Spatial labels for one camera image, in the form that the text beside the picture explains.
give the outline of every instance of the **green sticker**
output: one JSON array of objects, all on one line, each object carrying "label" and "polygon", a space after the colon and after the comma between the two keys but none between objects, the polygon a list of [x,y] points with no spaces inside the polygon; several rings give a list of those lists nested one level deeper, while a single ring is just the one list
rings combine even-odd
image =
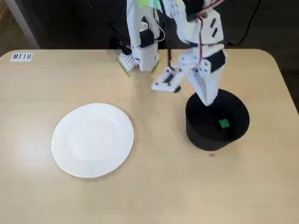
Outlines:
[{"label": "green sticker", "polygon": [[140,7],[150,7],[150,0],[136,0],[139,2]]},{"label": "green sticker", "polygon": [[230,127],[229,121],[227,119],[219,120],[219,123],[222,129]]},{"label": "green sticker", "polygon": [[160,3],[159,0],[154,0],[154,8],[160,9]]}]

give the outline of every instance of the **black cable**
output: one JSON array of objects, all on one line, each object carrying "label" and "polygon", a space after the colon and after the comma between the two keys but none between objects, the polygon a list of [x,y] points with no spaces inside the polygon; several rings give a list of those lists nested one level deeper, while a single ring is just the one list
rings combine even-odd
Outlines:
[{"label": "black cable", "polygon": [[[163,17],[164,17],[164,22],[165,22],[165,26],[167,26],[167,17],[166,17],[166,10],[165,10],[165,6],[162,0],[159,0],[160,5],[161,5],[161,9],[162,9],[162,13],[163,13]],[[172,66],[171,66],[171,48],[167,47],[167,39],[165,37],[165,45],[168,51],[168,67],[171,68],[172,70],[175,70]]]},{"label": "black cable", "polygon": [[253,19],[254,19],[256,13],[257,13],[257,11],[258,11],[258,8],[259,8],[260,5],[261,5],[261,2],[262,2],[262,0],[258,0],[257,5],[256,5],[256,8],[255,8],[255,10],[254,10],[254,12],[253,12],[253,14],[252,14],[250,20],[249,20],[249,23],[248,23],[248,26],[247,26],[247,30],[246,30],[245,35],[243,36],[243,38],[242,38],[237,44],[233,44],[232,42],[228,42],[228,44],[227,44],[228,46],[239,46],[241,43],[243,43],[243,41],[244,41],[244,40],[246,39],[246,37],[247,37],[247,34],[248,34],[249,30],[250,30],[252,21],[253,21]]},{"label": "black cable", "polygon": [[123,3],[123,6],[121,7],[122,8],[122,11],[119,13],[118,17],[116,18],[114,24],[117,24],[118,21],[121,19],[121,16],[122,14],[124,13],[125,9],[126,9],[126,2],[127,0],[124,0],[124,3]]},{"label": "black cable", "polygon": [[119,32],[117,32],[117,30],[115,30],[115,28],[114,28],[114,25],[115,25],[115,24],[119,21],[119,19],[121,18],[121,15],[122,15],[123,10],[122,10],[122,12],[120,13],[120,15],[117,17],[117,19],[116,19],[116,21],[113,23],[113,25],[109,25],[108,23],[105,23],[103,17],[102,17],[99,13],[97,13],[97,11],[96,11],[95,8],[93,7],[93,5],[90,3],[90,1],[89,1],[89,0],[86,0],[86,1],[87,1],[87,3],[89,4],[90,8],[96,13],[97,17],[98,17],[99,19],[101,19],[102,23],[103,23],[106,27],[108,27],[108,28],[110,28],[110,29],[112,30],[112,32],[113,32],[114,35],[118,35],[118,36],[119,36],[120,38],[122,38],[124,41],[128,41],[128,42],[130,42],[130,40],[129,40],[128,38],[126,38],[125,36],[123,36],[122,34],[120,34]]}]

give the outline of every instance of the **green cube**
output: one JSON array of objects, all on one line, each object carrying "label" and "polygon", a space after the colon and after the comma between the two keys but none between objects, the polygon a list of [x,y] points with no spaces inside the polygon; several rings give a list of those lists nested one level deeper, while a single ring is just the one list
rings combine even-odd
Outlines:
[{"label": "green cube", "polygon": [[227,119],[219,120],[219,123],[222,129],[230,127],[229,121]]}]

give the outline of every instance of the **red wire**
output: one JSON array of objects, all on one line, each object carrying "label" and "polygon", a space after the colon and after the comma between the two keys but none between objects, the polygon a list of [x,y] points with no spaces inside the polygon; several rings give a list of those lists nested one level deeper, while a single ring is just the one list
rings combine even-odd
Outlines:
[{"label": "red wire", "polygon": [[201,15],[202,13],[206,12],[206,11],[209,10],[210,8],[213,8],[213,7],[215,7],[215,6],[219,5],[219,4],[221,4],[221,3],[224,2],[224,1],[225,1],[225,0],[218,0],[218,1],[214,2],[213,4],[211,4],[211,5],[209,5],[209,6],[205,7],[205,8],[203,8],[203,9],[198,13],[198,15]]},{"label": "red wire", "polygon": [[199,15],[198,18],[201,21],[201,25],[200,25],[200,31],[199,31],[199,64],[201,63],[202,60],[202,42],[201,42],[201,32],[202,32],[202,28],[204,26],[204,21],[202,19],[202,17]]}]

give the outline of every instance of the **white plate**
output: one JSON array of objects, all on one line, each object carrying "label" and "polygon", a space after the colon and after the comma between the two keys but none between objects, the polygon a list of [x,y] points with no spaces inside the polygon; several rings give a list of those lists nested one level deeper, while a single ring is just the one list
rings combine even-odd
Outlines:
[{"label": "white plate", "polygon": [[52,153],[66,173],[94,178],[117,169],[129,155],[133,141],[132,123],[122,110],[89,104],[59,122],[52,137]]}]

